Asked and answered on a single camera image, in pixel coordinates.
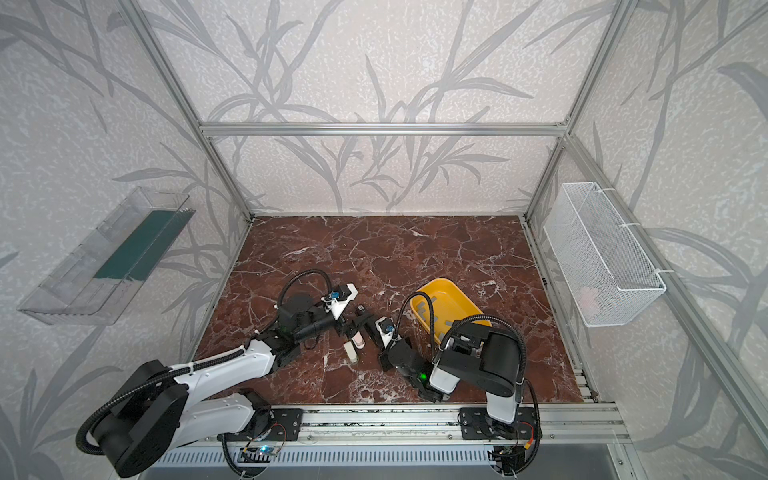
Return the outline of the clear acrylic wall shelf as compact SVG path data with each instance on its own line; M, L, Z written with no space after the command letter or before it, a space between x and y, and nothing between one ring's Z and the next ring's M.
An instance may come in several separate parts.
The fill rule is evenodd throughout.
M135 188L18 310L47 325L116 323L194 214L186 193Z

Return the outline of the yellow plastic tray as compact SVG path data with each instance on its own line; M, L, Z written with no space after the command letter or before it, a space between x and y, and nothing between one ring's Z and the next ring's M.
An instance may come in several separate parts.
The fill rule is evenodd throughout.
M430 297L433 305L433 333L440 343L455 321L482 314L481 310L451 280L437 278L422 286L419 291ZM422 296L409 301L412 313L427 333L430 330L429 309Z

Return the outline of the pink object in basket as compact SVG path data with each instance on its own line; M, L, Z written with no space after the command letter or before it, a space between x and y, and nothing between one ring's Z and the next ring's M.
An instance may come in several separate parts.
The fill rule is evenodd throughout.
M585 320L592 320L600 313L601 307L598 296L599 290L597 288L580 288L577 304Z

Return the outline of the pink mini stapler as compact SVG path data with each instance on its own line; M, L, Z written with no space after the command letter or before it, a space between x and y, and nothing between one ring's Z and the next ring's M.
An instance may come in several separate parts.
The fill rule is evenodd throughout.
M365 341L362 336L362 333L360 331L356 332L352 337L351 341L354 344L355 348L358 350L362 350L365 346Z

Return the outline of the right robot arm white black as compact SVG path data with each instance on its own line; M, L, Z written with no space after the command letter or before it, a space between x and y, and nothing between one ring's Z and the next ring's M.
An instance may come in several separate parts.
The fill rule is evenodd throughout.
M400 333L408 305L426 325L428 358ZM462 424L470 428L464 438L512 440L528 435L536 439L535 428L519 420L527 367L525 342L506 321L475 307L466 309L446 294L433 296L422 289L406 298L395 318L376 319L371 338L381 350L382 370L396 370L423 400L446 401L461 382L485 392L485 407L460 414Z

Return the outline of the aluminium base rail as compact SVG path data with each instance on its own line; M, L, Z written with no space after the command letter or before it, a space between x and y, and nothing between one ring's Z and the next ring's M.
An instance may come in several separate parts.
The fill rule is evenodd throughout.
M351 445L458 445L469 424L459 404L302 405L298 437L287 447ZM629 443L628 429L612 403L545 403L539 407L541 442Z

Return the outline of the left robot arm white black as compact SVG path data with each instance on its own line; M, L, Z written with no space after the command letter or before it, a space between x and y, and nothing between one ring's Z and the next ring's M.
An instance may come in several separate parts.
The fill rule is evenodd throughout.
M83 422L75 435L77 449L106 457L119 477L129 478L167 451L204 438L269 436L275 420L262 396L251 389L222 393L276 373L299 357L306 341L342 327L358 290L351 283L332 285L321 269L315 273L325 282L325 295L315 299L281 290L275 319L243 345L186 364L142 364Z

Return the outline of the black stapler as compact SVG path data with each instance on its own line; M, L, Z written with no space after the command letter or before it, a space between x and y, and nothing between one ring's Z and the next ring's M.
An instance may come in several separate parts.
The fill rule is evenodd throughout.
M365 331L368 334L370 340L380 351L386 349L385 332L382 329L382 324L385 320L385 316L370 312L362 304L355 307L355 324L360 331Z

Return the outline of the left circuit board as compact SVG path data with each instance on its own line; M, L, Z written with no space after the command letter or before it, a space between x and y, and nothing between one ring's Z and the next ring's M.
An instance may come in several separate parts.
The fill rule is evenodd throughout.
M247 446L240 450L238 462L244 464L266 464L277 459L282 450L277 445Z

